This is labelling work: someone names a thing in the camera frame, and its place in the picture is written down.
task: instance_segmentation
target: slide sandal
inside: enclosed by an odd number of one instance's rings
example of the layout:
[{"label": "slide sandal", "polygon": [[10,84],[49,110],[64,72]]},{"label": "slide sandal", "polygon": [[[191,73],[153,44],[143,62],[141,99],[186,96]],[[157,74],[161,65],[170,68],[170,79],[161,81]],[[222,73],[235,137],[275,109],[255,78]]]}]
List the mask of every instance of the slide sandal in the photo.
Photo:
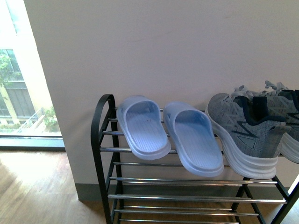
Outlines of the slide sandal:
[{"label": "slide sandal", "polygon": [[116,116],[135,156],[155,160],[169,153],[171,145],[157,103],[144,96],[131,96],[121,103]]},{"label": "slide sandal", "polygon": [[170,102],[163,111],[164,123],[183,166],[199,176],[213,177],[223,171],[223,158],[210,119],[183,102]]}]

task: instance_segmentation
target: railing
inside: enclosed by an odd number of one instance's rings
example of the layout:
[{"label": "railing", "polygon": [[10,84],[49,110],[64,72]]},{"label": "railing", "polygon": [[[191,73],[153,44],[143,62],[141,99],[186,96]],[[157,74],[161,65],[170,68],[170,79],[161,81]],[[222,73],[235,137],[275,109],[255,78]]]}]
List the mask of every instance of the railing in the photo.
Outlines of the railing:
[{"label": "railing", "polygon": [[43,108],[36,111],[24,124],[19,127],[15,133],[22,133],[23,130],[31,128],[43,115],[45,115]]}]

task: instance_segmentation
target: tree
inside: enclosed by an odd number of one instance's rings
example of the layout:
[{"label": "tree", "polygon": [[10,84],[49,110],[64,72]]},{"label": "tree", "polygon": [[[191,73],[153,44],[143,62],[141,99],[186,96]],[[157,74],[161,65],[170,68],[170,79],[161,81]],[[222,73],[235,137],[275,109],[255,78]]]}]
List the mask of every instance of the tree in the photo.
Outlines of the tree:
[{"label": "tree", "polygon": [[20,72],[11,69],[10,60],[11,58],[8,55],[0,52],[0,86],[21,76]]}]

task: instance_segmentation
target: running shoe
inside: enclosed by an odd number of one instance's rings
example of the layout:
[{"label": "running shoe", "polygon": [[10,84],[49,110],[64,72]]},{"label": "running shoe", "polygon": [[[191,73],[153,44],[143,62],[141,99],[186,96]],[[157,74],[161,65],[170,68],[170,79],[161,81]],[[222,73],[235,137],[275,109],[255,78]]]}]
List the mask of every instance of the running shoe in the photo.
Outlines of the running shoe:
[{"label": "running shoe", "polygon": [[287,159],[299,163],[299,90],[289,90],[282,83],[275,85],[266,81],[265,84],[266,89],[271,87],[273,91],[252,92],[252,94],[268,99],[270,115],[285,117],[286,125],[291,127],[291,130],[283,135],[278,147]]},{"label": "running shoe", "polygon": [[205,113],[220,138],[224,155],[238,174],[252,179],[271,179],[276,174],[278,144],[290,127],[285,118],[269,115],[266,97],[212,97]]}]

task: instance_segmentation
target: chrome rod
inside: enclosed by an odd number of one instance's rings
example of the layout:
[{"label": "chrome rod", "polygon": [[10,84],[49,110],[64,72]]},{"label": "chrome rod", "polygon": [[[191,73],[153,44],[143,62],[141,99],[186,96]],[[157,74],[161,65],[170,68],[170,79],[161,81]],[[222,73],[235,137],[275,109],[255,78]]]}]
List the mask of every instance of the chrome rod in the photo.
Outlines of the chrome rod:
[{"label": "chrome rod", "polygon": [[115,165],[122,166],[149,166],[149,167],[182,167],[182,164],[174,163],[141,163],[141,162],[114,162]]},{"label": "chrome rod", "polygon": [[[130,153],[132,150],[130,148],[123,147],[100,147],[101,152],[111,152],[111,153]],[[177,154],[175,149],[170,150],[169,154]]]},{"label": "chrome rod", "polygon": [[111,180],[115,181],[135,181],[135,182],[190,182],[201,185],[216,185],[216,186],[240,186],[243,184],[277,184],[276,181],[219,181],[219,180],[194,180],[194,179],[151,179],[151,178],[127,178],[111,176]]},{"label": "chrome rod", "polygon": [[232,222],[201,222],[201,221],[178,221],[178,220],[145,220],[145,219],[123,219],[121,218],[120,221],[122,222],[147,222],[147,223],[182,223],[182,224],[239,224],[232,223]]},{"label": "chrome rod", "polygon": [[165,200],[165,201],[189,201],[189,202],[237,202],[237,203],[278,203],[286,204],[286,200],[251,199],[245,197],[215,197],[215,196],[163,196],[163,195],[108,195],[108,198],[128,200]]},{"label": "chrome rod", "polygon": [[160,186],[234,186],[234,187],[241,187],[241,184],[200,184],[200,183],[188,183],[188,182],[143,182],[143,181],[125,181],[123,183],[130,183],[130,184],[142,184],[142,185],[160,185]]},{"label": "chrome rod", "polygon": [[118,135],[118,136],[124,135],[123,132],[117,132],[117,131],[103,131],[103,134],[105,134],[105,135]]},{"label": "chrome rod", "polygon": [[135,214],[167,214],[167,215],[201,215],[201,216],[258,216],[257,213],[239,213],[239,212],[191,212],[191,211],[136,211],[115,209],[115,212],[120,213],[135,213]]},{"label": "chrome rod", "polygon": [[172,210],[208,210],[208,211],[232,211],[232,209],[223,208],[195,208],[195,207],[164,207],[164,206],[124,206],[125,209],[172,209]]},{"label": "chrome rod", "polygon": [[117,118],[109,118],[108,119],[110,122],[118,122]]},{"label": "chrome rod", "polygon": [[[118,107],[115,107],[114,109],[117,111]],[[160,108],[160,112],[163,112],[163,110],[164,108]],[[204,112],[205,110],[200,110],[200,111]]]}]

